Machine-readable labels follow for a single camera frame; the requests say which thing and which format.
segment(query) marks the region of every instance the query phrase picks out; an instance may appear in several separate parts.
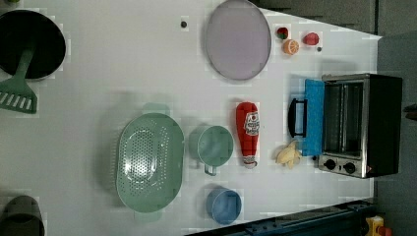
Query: mug handle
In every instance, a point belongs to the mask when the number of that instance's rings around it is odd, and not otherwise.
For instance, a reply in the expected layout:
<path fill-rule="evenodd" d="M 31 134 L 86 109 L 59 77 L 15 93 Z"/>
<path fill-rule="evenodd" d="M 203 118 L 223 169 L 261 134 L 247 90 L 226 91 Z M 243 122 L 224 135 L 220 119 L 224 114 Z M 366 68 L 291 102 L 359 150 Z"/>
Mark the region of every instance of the mug handle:
<path fill-rule="evenodd" d="M 205 172 L 207 175 L 215 176 L 215 166 L 211 167 L 212 172 L 209 172 L 209 166 L 205 164 Z"/>

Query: toaster oven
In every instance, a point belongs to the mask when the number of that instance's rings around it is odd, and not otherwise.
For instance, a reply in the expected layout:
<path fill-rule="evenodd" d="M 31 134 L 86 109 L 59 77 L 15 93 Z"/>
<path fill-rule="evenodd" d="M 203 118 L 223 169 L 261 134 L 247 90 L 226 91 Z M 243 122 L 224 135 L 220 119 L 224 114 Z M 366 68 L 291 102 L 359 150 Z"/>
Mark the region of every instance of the toaster oven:
<path fill-rule="evenodd" d="M 402 79 L 374 74 L 306 80 L 294 98 L 288 128 L 304 156 L 317 156 L 324 171 L 370 178 L 398 172 Z M 302 131 L 296 131 L 303 105 Z"/>

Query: ketchup label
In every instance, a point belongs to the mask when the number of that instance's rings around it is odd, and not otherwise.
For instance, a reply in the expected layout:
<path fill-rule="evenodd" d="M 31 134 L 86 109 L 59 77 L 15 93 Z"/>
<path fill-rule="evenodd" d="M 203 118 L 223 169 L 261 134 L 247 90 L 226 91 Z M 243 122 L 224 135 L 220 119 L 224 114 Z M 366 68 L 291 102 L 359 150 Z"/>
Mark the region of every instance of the ketchup label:
<path fill-rule="evenodd" d="M 246 134 L 249 136 L 256 136 L 260 132 L 260 116 L 258 111 L 249 112 L 246 114 L 245 120 Z"/>

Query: green spatula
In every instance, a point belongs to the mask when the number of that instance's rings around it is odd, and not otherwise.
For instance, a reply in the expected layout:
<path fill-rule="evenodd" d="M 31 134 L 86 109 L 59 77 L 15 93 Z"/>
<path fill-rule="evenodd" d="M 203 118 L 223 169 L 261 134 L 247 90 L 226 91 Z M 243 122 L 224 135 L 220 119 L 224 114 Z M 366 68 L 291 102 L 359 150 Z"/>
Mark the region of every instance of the green spatula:
<path fill-rule="evenodd" d="M 29 114 L 36 113 L 37 97 L 25 80 L 34 51 L 35 45 L 31 40 L 22 53 L 16 74 L 0 83 L 0 108 Z"/>

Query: blue cup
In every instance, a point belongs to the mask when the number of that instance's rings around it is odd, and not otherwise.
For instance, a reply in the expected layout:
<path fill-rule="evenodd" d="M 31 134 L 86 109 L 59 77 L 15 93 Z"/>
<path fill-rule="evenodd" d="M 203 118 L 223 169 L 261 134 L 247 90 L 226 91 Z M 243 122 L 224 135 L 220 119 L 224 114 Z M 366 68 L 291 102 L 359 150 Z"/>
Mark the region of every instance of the blue cup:
<path fill-rule="evenodd" d="M 212 190 L 206 201 L 208 214 L 219 224 L 231 224 L 239 216 L 241 209 L 239 195 L 226 188 Z"/>

